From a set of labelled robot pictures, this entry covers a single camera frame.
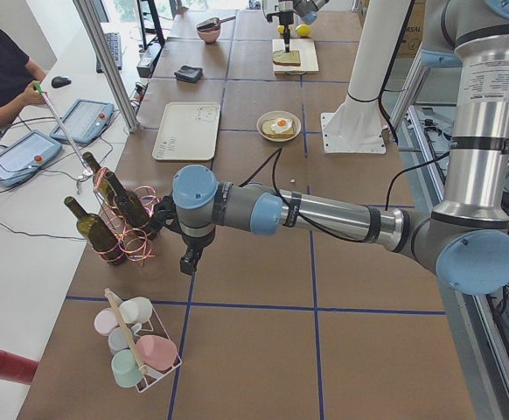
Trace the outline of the bread slice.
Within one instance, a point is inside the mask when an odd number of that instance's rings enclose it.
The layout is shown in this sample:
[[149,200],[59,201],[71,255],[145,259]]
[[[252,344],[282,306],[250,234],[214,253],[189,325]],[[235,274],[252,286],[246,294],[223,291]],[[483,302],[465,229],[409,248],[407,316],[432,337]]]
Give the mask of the bread slice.
[[284,50],[274,51],[272,53],[272,62],[276,66],[281,67],[299,67],[301,66],[301,55],[298,50]]
[[262,134],[273,138],[287,138],[295,134],[295,124],[292,119],[285,117],[278,117],[275,119],[268,119],[262,122]]

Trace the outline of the white round plate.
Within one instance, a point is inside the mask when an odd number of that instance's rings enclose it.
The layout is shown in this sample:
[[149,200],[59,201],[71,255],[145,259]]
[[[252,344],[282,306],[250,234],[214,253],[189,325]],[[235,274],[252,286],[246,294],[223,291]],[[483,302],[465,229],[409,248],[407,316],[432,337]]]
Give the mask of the white round plate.
[[263,138],[281,143],[293,140],[299,135],[302,124],[296,115],[278,110],[261,115],[256,128]]

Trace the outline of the cream bear tray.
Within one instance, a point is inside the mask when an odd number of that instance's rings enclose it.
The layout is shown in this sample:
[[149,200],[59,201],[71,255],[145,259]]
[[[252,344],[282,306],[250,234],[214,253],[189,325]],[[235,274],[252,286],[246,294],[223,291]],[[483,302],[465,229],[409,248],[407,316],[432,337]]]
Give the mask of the cream bear tray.
[[152,157],[156,161],[208,161],[219,132],[217,102],[170,102],[165,106]]

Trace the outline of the yellow lemon right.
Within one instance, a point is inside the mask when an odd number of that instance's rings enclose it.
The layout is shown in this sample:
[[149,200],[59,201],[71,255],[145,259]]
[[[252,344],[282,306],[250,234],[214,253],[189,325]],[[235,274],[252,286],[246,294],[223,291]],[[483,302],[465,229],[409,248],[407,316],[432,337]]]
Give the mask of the yellow lemon right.
[[307,38],[311,34],[311,28],[306,24],[299,24],[295,29],[296,34],[301,38]]

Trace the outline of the wooden cutting board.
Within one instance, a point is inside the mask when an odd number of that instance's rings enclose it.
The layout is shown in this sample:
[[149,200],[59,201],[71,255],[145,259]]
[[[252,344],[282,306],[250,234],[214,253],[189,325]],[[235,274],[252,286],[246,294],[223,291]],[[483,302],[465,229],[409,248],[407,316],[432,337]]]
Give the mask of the wooden cutting board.
[[289,52],[284,52],[282,38],[272,40],[272,62],[275,74],[315,74],[319,71],[314,40],[293,38]]

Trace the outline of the white cup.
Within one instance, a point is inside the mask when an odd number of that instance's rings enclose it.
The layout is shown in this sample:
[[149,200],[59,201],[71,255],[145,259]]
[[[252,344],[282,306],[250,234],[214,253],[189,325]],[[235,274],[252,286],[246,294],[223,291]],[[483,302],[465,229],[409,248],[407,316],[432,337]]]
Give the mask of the white cup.
[[146,297],[133,297],[119,305],[119,311],[126,324],[147,322],[153,312],[153,305]]

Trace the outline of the metal scoop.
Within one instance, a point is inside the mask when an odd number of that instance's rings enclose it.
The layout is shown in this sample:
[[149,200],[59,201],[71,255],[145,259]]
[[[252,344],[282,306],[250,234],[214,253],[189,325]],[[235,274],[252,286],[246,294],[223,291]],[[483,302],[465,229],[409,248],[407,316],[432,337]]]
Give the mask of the metal scoop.
[[211,17],[211,18],[208,18],[207,20],[205,20],[203,22],[198,23],[196,25],[196,29],[199,32],[216,31],[216,30],[218,30],[220,28],[220,26],[223,23],[230,22],[230,21],[233,21],[235,19],[236,19],[236,16],[225,17],[225,18]]

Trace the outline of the pink bowl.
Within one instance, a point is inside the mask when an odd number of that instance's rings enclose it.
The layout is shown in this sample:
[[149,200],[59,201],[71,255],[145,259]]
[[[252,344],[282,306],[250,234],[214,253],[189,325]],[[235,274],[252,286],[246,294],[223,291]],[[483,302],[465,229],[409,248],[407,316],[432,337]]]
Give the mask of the pink bowl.
[[214,43],[220,36],[220,27],[211,25],[210,27],[197,27],[198,36],[207,44]]

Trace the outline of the light pink cup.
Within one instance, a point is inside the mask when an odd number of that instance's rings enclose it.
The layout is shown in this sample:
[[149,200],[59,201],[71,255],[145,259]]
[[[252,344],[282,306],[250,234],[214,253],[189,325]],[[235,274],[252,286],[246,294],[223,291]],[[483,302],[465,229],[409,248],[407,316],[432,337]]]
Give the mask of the light pink cup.
[[99,311],[94,318],[94,329],[101,336],[108,337],[118,326],[119,323],[111,308]]

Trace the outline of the dark green wine bottle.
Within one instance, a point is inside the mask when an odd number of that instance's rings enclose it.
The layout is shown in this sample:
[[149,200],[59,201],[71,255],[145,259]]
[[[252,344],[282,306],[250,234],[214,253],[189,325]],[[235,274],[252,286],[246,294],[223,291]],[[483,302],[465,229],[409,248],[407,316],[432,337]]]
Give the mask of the dark green wine bottle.
[[88,213],[72,196],[65,197],[64,204],[75,216],[77,230],[103,261],[114,266],[126,261],[120,241],[98,214]]

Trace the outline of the grey cup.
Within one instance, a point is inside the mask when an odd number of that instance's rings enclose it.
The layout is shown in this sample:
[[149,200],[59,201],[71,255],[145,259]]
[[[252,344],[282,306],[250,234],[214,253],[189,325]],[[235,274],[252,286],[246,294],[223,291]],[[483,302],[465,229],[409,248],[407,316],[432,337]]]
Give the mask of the grey cup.
[[120,327],[116,327],[109,333],[108,348],[110,353],[113,355],[122,350],[129,349],[129,343],[126,340],[125,335]]

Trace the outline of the grey folded cloth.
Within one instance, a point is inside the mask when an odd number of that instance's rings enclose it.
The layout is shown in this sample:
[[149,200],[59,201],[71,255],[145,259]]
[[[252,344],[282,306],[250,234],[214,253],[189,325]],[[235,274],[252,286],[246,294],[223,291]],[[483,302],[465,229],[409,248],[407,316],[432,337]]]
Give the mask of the grey folded cloth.
[[174,75],[178,81],[196,83],[203,75],[203,68],[182,65],[177,71],[174,72]]

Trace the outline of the mint green cup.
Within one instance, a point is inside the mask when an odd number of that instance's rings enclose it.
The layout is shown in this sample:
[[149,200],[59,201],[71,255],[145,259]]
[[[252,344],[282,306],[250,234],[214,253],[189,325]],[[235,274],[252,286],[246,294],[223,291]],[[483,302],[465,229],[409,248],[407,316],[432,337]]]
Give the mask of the mint green cup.
[[143,380],[143,373],[129,349],[123,349],[113,356],[111,370],[116,384],[122,388],[135,387]]

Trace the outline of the long metal rod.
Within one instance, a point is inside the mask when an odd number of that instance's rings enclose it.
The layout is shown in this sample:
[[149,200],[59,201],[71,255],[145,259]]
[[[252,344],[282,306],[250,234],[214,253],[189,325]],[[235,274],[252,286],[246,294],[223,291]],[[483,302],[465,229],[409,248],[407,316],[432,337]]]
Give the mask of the long metal rod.
[[64,133],[64,135],[66,137],[66,140],[69,142],[69,144],[73,148],[73,151],[75,152],[75,154],[77,155],[78,159],[80,160],[81,165],[83,166],[82,174],[76,179],[76,190],[77,190],[76,193],[80,194],[81,193],[81,184],[83,182],[87,181],[88,179],[93,177],[93,171],[87,165],[87,162],[83,158],[83,156],[82,156],[80,150],[78,149],[75,141],[73,140],[72,136],[67,131],[65,124],[62,122],[59,114],[57,113],[56,109],[54,108],[54,106],[52,105],[51,101],[49,100],[46,92],[44,92],[42,90],[39,82],[35,80],[32,83],[32,87],[33,87],[33,89],[37,93],[40,94],[40,96],[44,100],[46,106],[49,108],[50,112],[52,113],[53,118],[55,119],[56,123],[58,124],[58,127]]

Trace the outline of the black box device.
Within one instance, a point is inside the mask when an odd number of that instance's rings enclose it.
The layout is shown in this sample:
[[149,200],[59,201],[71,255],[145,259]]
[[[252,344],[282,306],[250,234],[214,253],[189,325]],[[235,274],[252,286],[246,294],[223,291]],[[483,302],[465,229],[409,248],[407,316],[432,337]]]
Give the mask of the black box device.
[[158,43],[153,43],[141,53],[140,60],[136,65],[136,70],[141,78],[149,79],[154,73],[163,47]]

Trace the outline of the blue teach pendant far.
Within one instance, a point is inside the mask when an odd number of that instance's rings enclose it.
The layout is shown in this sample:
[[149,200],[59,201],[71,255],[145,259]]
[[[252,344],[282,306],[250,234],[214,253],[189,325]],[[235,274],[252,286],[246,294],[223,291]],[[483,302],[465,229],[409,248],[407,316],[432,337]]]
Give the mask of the blue teach pendant far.
[[87,146],[109,125],[114,111],[111,102],[78,99],[62,122],[76,144]]

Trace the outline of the blue teach pendant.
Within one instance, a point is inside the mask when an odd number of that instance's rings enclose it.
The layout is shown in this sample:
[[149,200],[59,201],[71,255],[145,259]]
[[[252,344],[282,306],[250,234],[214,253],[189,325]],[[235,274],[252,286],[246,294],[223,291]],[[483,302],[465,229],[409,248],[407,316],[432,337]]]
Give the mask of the blue teach pendant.
[[4,187],[25,182],[61,150],[61,143],[41,131],[32,130],[0,152],[0,184]]
[[76,144],[87,146],[109,125],[114,111],[111,102],[78,99],[62,122]]

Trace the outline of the black keyboard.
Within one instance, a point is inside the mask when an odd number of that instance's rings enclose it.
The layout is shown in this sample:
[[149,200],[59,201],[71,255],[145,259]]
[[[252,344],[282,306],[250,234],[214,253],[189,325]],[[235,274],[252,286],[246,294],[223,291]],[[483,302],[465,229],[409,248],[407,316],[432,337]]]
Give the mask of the black keyboard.
[[116,68],[122,70],[122,42],[118,32],[106,32],[104,37]]

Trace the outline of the blue teach pendant near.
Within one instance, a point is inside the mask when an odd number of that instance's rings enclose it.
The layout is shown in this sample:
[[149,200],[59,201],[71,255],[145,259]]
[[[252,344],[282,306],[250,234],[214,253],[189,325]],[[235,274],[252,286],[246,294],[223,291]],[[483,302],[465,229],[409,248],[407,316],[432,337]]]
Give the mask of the blue teach pendant near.
[[61,143],[41,131],[32,130],[0,152],[0,184],[4,187],[25,182],[61,150]]

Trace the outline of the black computer mouse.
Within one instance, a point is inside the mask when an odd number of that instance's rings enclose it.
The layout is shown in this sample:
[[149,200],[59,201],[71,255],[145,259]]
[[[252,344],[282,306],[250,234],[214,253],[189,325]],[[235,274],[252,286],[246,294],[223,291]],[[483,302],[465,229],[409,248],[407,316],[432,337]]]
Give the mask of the black computer mouse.
[[72,83],[71,79],[66,76],[55,76],[51,80],[51,86],[53,88],[62,88],[71,83]]

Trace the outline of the red cylinder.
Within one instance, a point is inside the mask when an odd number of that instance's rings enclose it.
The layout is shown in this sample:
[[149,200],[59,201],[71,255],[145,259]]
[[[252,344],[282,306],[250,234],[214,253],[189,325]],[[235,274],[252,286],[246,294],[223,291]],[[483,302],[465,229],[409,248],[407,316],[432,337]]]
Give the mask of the red cylinder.
[[36,360],[0,349],[0,380],[30,385],[37,369]]

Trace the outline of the person in black shirt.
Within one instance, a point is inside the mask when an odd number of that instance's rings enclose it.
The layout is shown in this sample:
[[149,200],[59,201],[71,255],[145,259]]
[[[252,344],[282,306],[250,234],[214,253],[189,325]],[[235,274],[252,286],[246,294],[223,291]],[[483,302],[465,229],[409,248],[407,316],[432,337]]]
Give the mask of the person in black shirt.
[[0,129],[13,123],[29,105],[45,103],[34,84],[45,71],[0,29]]

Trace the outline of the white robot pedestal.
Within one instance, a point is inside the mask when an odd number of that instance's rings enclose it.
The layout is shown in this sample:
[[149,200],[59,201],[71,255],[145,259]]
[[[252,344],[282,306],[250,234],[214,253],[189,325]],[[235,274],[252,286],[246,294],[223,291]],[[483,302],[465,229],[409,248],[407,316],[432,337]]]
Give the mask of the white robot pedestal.
[[321,115],[324,151],[329,154],[384,154],[379,98],[400,35],[411,13],[411,0],[368,3],[345,101]]

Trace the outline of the aluminium frame post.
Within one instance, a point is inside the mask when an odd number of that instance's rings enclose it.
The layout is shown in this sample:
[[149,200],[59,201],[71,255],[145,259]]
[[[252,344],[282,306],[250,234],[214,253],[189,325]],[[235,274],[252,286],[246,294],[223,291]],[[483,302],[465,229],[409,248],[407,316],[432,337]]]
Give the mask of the aluminium frame post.
[[139,122],[136,119],[135,110],[127,96],[122,77],[115,65],[115,60],[108,48],[98,14],[90,1],[73,0],[73,4],[91,41],[94,52],[101,62],[103,73],[107,79],[111,93],[115,98],[115,102],[121,111],[126,127],[129,133],[134,133],[139,128]]

